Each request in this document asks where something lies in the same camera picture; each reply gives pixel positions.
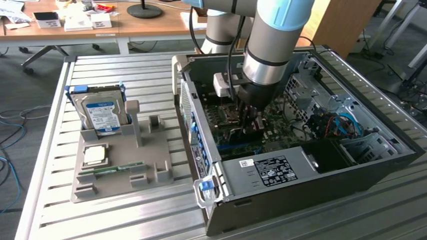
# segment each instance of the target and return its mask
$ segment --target sticker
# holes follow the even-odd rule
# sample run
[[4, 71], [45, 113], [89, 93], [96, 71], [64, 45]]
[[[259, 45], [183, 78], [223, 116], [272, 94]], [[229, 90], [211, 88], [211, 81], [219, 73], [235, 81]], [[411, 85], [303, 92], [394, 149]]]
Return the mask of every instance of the sticker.
[[248, 166], [253, 166], [253, 159], [241, 160], [241, 161], [239, 161], [239, 163], [240, 163], [241, 168], [248, 167]]
[[96, 37], [113, 37], [116, 36], [115, 33], [97, 33], [95, 34]]
[[263, 184], [271, 187], [299, 179], [285, 156], [277, 156], [255, 162]]
[[89, 103], [85, 107], [93, 128], [99, 132], [108, 135], [112, 134], [113, 131], [119, 130], [120, 122], [117, 115], [113, 113], [115, 103], [112, 101]]

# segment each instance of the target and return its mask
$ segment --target hard drive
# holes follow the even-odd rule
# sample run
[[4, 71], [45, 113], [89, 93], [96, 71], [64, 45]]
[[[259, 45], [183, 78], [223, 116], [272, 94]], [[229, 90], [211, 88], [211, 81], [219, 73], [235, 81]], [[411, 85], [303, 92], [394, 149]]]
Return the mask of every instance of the hard drive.
[[129, 124], [124, 92], [123, 84], [104, 87], [87, 85], [65, 87], [65, 95], [77, 111], [83, 128], [95, 129], [99, 136], [115, 134], [120, 131], [121, 125]]

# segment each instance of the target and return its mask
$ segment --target black stand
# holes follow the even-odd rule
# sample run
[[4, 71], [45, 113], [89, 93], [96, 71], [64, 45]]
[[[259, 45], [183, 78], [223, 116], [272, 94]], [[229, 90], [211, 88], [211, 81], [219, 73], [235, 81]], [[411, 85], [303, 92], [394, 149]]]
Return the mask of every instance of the black stand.
[[127, 8], [127, 13], [139, 19], [152, 19], [161, 15], [163, 10], [153, 5], [145, 5], [145, 0], [140, 0], [140, 4]]

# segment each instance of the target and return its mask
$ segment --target white label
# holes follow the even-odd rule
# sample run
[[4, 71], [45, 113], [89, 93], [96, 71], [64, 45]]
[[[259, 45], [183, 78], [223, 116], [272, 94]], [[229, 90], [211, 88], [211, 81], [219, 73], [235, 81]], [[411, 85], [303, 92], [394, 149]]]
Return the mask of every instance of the white label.
[[239, 161], [239, 163], [240, 163], [241, 168], [248, 167], [248, 166], [253, 166], [253, 159], [241, 160], [241, 161]]
[[109, 135], [119, 130], [120, 122], [117, 115], [113, 113], [115, 103], [112, 101], [89, 103], [85, 107], [93, 128], [100, 132], [100, 135]]
[[96, 37], [113, 37], [116, 36], [115, 33], [97, 33], [95, 34]]

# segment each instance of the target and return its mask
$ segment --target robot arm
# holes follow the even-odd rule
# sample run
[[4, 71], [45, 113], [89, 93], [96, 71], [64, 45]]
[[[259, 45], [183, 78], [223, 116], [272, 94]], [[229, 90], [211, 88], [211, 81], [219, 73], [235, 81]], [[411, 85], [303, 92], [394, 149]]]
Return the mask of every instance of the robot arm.
[[271, 103], [315, 0], [183, 0], [199, 8], [253, 16], [237, 97], [255, 111]]

